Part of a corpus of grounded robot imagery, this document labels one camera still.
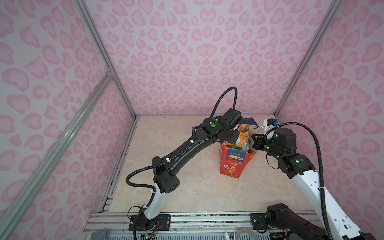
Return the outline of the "orange snack packet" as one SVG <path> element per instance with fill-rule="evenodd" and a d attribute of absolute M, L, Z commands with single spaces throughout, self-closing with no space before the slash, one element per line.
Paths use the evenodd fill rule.
<path fill-rule="evenodd" d="M 236 142 L 234 144 L 231 144 L 229 142 L 223 142 L 223 146 L 248 152 L 249 151 L 250 125 L 249 124 L 237 125 L 236 130 L 239 132 L 239 135 L 237 136 Z"/>

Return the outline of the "red white paper bag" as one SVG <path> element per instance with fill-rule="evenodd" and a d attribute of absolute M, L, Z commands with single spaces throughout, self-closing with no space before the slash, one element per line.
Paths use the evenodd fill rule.
<path fill-rule="evenodd" d="M 228 148 L 219 144 L 220 153 L 220 173 L 232 178 L 239 179 L 247 164 L 255 156 L 256 151 L 251 150 L 251 135 L 257 132 L 259 127 L 250 126 L 249 133 L 249 151 L 241 151 L 237 149 Z"/>

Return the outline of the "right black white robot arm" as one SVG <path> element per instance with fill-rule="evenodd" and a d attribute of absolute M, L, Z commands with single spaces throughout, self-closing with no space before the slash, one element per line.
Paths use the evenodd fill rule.
<path fill-rule="evenodd" d="M 373 240 L 373 234 L 363 232 L 342 210 L 325 188 L 312 162 L 296 153 L 293 145 L 284 143 L 281 134 L 275 133 L 275 136 L 279 138 L 277 144 L 267 141 L 263 135 L 252 135 L 252 148 L 265 151 L 278 160 L 279 170 L 299 187 L 323 227 L 305 220 L 282 203 L 268 206 L 266 225 L 269 228 L 287 229 L 290 235 L 295 234 L 303 240 Z"/>

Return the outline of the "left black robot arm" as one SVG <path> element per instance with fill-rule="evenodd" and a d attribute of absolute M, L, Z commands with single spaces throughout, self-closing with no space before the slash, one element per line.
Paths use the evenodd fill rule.
<path fill-rule="evenodd" d="M 192 127 L 191 137 L 173 152 L 162 158 L 154 157 L 152 165 L 135 170 L 126 177 L 126 184 L 131 187 L 151 189 L 148 203 L 140 207 L 139 213 L 133 220 L 134 232 L 139 229 L 148 231 L 159 227 L 156 218 L 160 215 L 160 209 L 167 195 L 176 190 L 181 183 L 177 177 L 179 171 L 195 155 L 215 142 L 235 142 L 239 136 L 236 127 L 242 121 L 243 117 L 235 117 L 233 120 L 224 116 L 204 119 L 199 126 Z M 149 170 L 154 172 L 152 185 L 131 181 L 135 175 Z"/>

